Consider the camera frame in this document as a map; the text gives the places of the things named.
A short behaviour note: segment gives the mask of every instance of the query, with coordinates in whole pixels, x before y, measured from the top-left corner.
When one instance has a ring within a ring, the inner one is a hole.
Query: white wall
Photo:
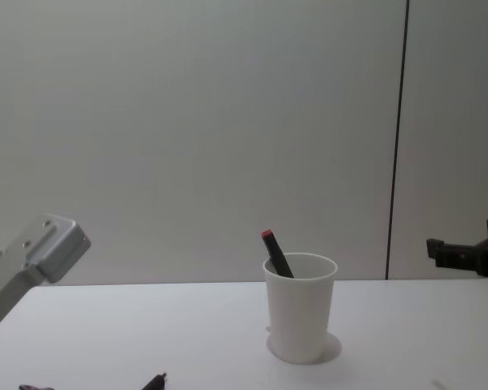
[[[0,248],[38,213],[65,284],[259,280],[285,250],[381,279],[403,0],[0,0]]]
[[[412,1],[390,277],[475,277],[435,268],[425,240],[475,244],[486,219],[488,0]]]

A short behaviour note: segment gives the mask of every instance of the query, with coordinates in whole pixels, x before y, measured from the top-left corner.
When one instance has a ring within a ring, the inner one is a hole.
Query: pen
[[[163,390],[165,378],[166,372],[162,375],[157,375],[143,388],[143,390]]]
[[[286,278],[294,278],[290,266],[285,260],[285,256],[282,253],[280,246],[278,246],[273,232],[271,230],[263,232],[262,240],[264,240],[264,244],[266,244],[266,248],[268,248],[271,263],[275,267],[275,270],[277,270],[277,274]]]

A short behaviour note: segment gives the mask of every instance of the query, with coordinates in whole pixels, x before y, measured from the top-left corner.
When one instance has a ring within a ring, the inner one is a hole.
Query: table surface
[[[488,390],[488,279],[336,282],[334,360],[266,348],[263,283],[41,287],[0,324],[0,390]]]

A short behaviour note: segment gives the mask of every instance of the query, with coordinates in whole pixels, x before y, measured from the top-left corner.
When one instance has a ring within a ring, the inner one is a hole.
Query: white paper cup
[[[263,264],[271,348],[284,362],[310,364],[324,351],[338,266],[312,253],[286,253],[285,259],[294,279],[279,276],[269,260]]]

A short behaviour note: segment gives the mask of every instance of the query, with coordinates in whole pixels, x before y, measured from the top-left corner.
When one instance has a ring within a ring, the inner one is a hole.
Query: black object
[[[262,240],[264,240],[264,244],[266,244],[266,248],[268,248],[269,259],[275,267],[275,270],[277,270],[277,274],[286,278],[294,278],[293,272],[291,272],[290,266],[287,263],[287,260],[285,260],[285,256],[282,253],[282,249],[280,249],[273,232],[271,230],[263,232]]]
[[[426,241],[426,249],[429,258],[436,260],[436,267],[475,271],[488,277],[488,238],[474,246],[450,245],[431,238]]]
[[[166,378],[166,372],[162,375],[157,375],[153,378],[149,384],[147,384],[143,390],[163,390]]]

